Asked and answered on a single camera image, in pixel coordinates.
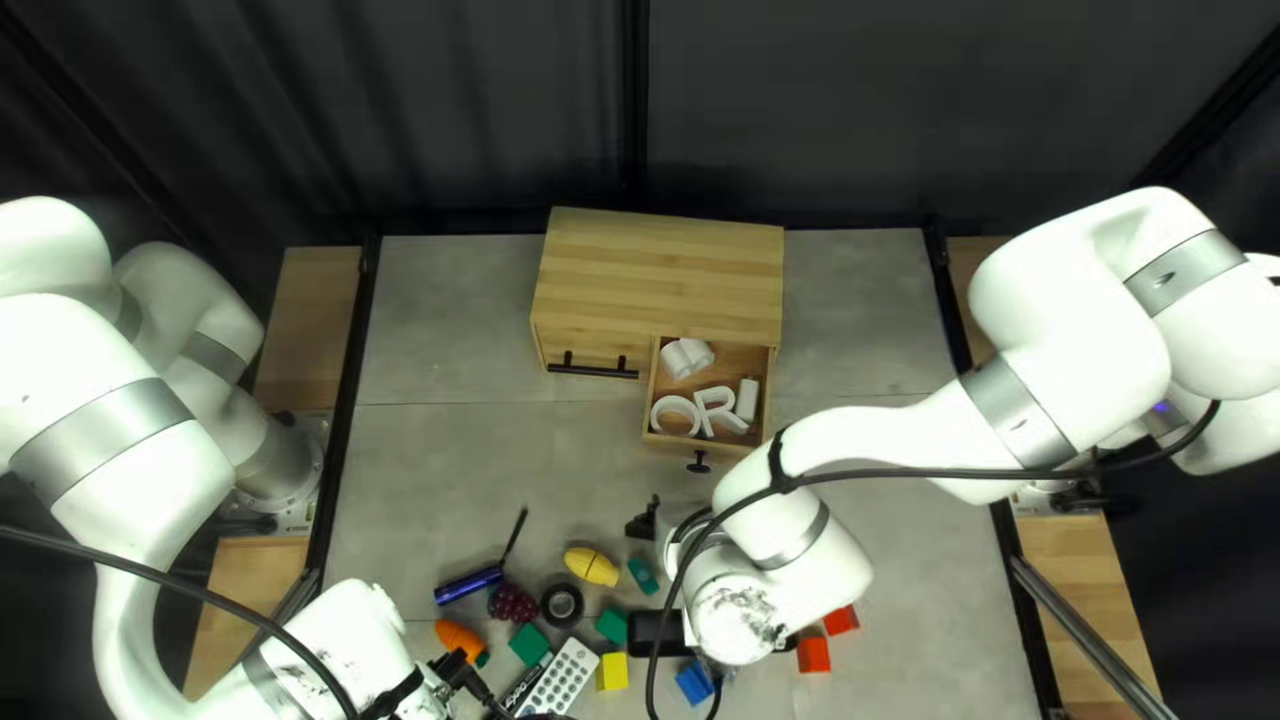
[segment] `white remote control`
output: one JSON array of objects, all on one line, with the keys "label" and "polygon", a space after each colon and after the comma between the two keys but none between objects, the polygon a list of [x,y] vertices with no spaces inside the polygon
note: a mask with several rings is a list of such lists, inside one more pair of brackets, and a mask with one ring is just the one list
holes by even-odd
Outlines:
[{"label": "white remote control", "polygon": [[579,693],[591,680],[591,673],[600,664],[600,656],[573,638],[564,641],[552,664],[543,671],[532,692],[516,711],[516,717],[526,715],[563,715],[573,705]]}]

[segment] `wooden drawer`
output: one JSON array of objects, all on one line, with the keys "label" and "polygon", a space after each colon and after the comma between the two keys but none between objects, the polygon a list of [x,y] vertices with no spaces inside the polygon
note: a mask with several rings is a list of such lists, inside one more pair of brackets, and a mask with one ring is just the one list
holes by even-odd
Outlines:
[{"label": "wooden drawer", "polygon": [[[643,439],[648,447],[657,450],[671,450],[682,455],[692,455],[695,450],[705,450],[710,460],[739,459],[751,452],[764,443],[769,437],[768,397],[769,374],[773,370],[773,360],[778,348],[765,345],[744,345],[736,342],[712,342],[712,352],[716,361],[707,369],[694,373],[684,380],[676,380],[662,366],[658,352],[662,346],[673,341],[673,337],[653,338],[649,354],[649,392],[644,406]],[[739,382],[742,378],[759,380],[760,393],[755,409],[755,420],[745,436],[735,436],[727,428],[718,428],[713,439],[691,438],[685,436],[667,436],[653,432],[649,427],[649,411],[659,397],[678,395],[689,400],[694,398],[694,391],[716,386],[728,386],[737,392]],[[678,421],[663,423],[672,430],[687,430],[689,425],[680,427]]]},{"label": "wooden drawer", "polygon": [[645,333],[579,329],[535,323],[534,338],[538,342],[538,352],[543,359],[544,368],[552,369],[563,365],[564,352],[568,351],[572,352],[571,368],[616,370],[618,359],[626,357],[625,369],[634,370],[635,375],[623,379],[636,382],[649,379],[653,340]]}]

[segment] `red block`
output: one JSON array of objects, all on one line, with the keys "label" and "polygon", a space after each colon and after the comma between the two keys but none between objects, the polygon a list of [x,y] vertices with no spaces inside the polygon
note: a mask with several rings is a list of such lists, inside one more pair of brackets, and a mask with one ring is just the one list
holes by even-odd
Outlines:
[{"label": "red block", "polygon": [[831,673],[827,638],[803,638],[796,647],[796,660],[801,673]]},{"label": "red block", "polygon": [[858,614],[854,612],[852,605],[827,614],[827,616],[822,619],[822,624],[827,626],[828,635],[838,635],[840,633],[847,633],[849,630],[861,628],[858,623]]}]

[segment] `open drawer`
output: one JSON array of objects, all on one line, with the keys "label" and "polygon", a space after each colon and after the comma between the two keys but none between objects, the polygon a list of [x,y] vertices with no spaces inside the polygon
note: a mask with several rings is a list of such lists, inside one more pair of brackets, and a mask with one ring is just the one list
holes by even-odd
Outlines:
[{"label": "open drawer", "polygon": [[[690,455],[696,450],[704,450],[712,460],[739,459],[759,447],[769,437],[765,421],[768,419],[769,374],[773,370],[773,360],[777,348],[765,345],[744,345],[736,342],[708,341],[716,361],[692,375],[676,380],[671,377],[658,352],[664,345],[675,341],[673,337],[653,338],[653,347],[649,355],[649,392],[644,405],[643,439],[648,447],[657,450],[669,450],[681,455]],[[728,428],[719,424],[713,425],[714,438],[687,437],[691,424],[677,414],[663,414],[662,427],[677,434],[663,434],[654,432],[649,425],[649,411],[658,398],[668,395],[678,395],[690,401],[694,392],[716,386],[727,386],[737,393],[739,383],[742,378],[751,378],[760,383],[760,392],[756,397],[755,419],[751,421],[746,434],[733,434]]]}]

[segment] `black tape roll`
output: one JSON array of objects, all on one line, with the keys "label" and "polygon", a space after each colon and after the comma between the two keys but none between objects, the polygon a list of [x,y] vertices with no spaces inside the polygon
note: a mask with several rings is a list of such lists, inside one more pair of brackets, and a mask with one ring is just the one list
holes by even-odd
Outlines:
[{"label": "black tape roll", "polygon": [[568,583],[556,583],[543,592],[543,619],[553,628],[567,629],[582,619],[582,593]]}]

